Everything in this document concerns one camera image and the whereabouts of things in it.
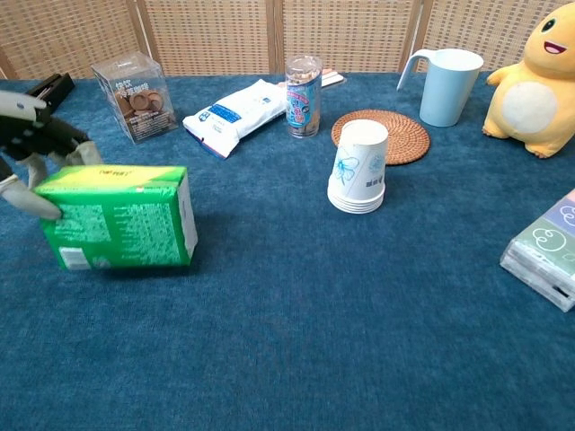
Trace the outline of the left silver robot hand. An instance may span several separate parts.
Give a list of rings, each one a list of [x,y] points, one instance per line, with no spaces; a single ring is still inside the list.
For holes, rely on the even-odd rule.
[[[48,177],[44,158],[60,167],[102,163],[97,145],[84,131],[51,114],[42,99],[19,92],[1,92],[1,154],[28,170],[22,182],[1,161],[1,198],[13,207],[42,219],[57,220],[60,209],[34,192]]]

